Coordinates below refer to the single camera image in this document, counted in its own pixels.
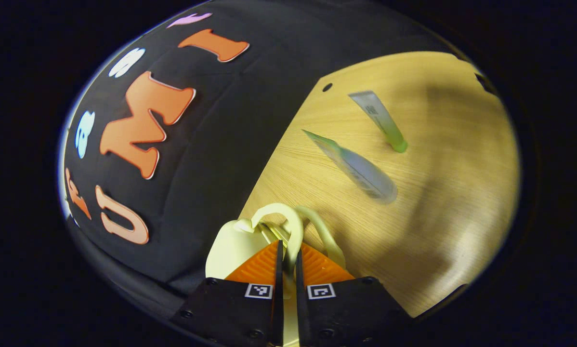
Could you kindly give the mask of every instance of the orange gripper pad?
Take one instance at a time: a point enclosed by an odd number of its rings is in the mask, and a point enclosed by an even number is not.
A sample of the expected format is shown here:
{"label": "orange gripper pad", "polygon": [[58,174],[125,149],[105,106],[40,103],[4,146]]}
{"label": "orange gripper pad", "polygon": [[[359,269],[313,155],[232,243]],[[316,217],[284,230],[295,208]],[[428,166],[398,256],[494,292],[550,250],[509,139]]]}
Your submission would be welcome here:
{"label": "orange gripper pad", "polygon": [[305,243],[302,243],[302,263],[303,284],[306,286],[355,279],[341,266]]}
{"label": "orange gripper pad", "polygon": [[252,255],[250,259],[246,260],[231,272],[231,274],[226,277],[226,280],[260,285],[275,285],[278,242],[280,242],[280,240],[267,245],[255,255]]}

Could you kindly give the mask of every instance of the orange letter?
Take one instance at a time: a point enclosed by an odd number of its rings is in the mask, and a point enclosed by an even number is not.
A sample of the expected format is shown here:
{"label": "orange letter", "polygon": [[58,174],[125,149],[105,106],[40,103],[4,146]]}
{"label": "orange letter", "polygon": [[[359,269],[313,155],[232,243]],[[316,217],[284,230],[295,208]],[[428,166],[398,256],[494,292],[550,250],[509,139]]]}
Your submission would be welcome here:
{"label": "orange letter", "polygon": [[68,184],[68,192],[70,193],[70,199],[72,202],[79,206],[79,208],[88,216],[89,219],[92,219],[90,215],[90,210],[88,210],[88,205],[85,203],[85,200],[79,196],[79,189],[75,186],[75,182],[72,182],[70,179],[70,171],[66,167],[66,183]]}
{"label": "orange letter", "polygon": [[133,226],[132,230],[126,229],[108,219],[106,213],[101,213],[100,217],[104,228],[108,232],[117,234],[130,242],[146,244],[149,240],[149,232],[147,231],[147,226],[145,225],[145,222],[143,222],[143,219],[141,219],[139,215],[134,213],[131,209],[104,195],[100,186],[96,186],[95,191],[96,200],[98,200],[98,205],[101,209],[110,209],[111,211],[121,215],[121,217],[128,219]]}
{"label": "orange letter", "polygon": [[166,125],[175,124],[190,105],[196,90],[179,90],[152,78],[144,72],[126,91],[126,103],[132,117],[111,121],[104,128],[100,153],[113,152],[141,171],[148,180],[154,176],[160,158],[158,149],[142,150],[134,143],[162,142],[167,134],[160,127],[151,110],[158,112]]}
{"label": "orange letter", "polygon": [[196,46],[218,56],[219,62],[230,62],[249,47],[248,42],[235,42],[211,33],[211,29],[201,30],[181,41],[179,48]]}

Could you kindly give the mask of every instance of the black fabric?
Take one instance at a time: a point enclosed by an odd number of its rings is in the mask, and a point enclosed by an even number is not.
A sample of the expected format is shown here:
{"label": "black fabric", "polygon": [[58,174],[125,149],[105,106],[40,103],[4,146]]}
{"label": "black fabric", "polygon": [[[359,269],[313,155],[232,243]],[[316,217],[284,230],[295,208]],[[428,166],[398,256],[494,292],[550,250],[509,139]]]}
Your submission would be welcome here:
{"label": "black fabric", "polygon": [[[186,26],[166,28],[192,13],[213,13]],[[203,49],[178,48],[202,29],[250,47],[220,63]],[[108,71],[134,48],[145,53],[128,73]],[[205,259],[220,227],[236,219],[267,160],[318,79],[357,62],[406,51],[450,50],[423,29],[370,2],[216,0],[170,18],[142,35],[106,66],[83,97],[66,145],[66,167],[92,215],[70,204],[86,237],[124,266],[187,293],[204,275]],[[176,88],[195,88],[192,104],[175,125],[156,119],[167,134],[156,147],[154,177],[117,155],[101,155],[107,123],[130,116],[125,92],[141,73]],[[95,112],[84,158],[75,148],[82,114]],[[143,218],[148,244],[106,232],[95,185]],[[121,223],[110,211],[103,211]]]}

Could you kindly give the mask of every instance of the wooden table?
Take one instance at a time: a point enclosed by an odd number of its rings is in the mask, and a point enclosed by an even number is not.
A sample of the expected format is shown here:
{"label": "wooden table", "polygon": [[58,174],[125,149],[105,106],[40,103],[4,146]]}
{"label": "wooden table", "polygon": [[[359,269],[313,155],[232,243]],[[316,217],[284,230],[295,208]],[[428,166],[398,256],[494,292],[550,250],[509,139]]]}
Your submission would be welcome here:
{"label": "wooden table", "polygon": [[[240,217],[272,202],[317,210],[348,271],[379,278],[411,316],[421,314],[485,269],[515,213],[520,161],[513,127],[475,73],[448,53],[416,52],[322,77]],[[383,101],[409,144],[405,153],[395,152],[347,96],[363,90]],[[368,198],[302,129],[379,166],[398,185],[397,200],[380,205]],[[322,250],[312,226],[304,242]]]}

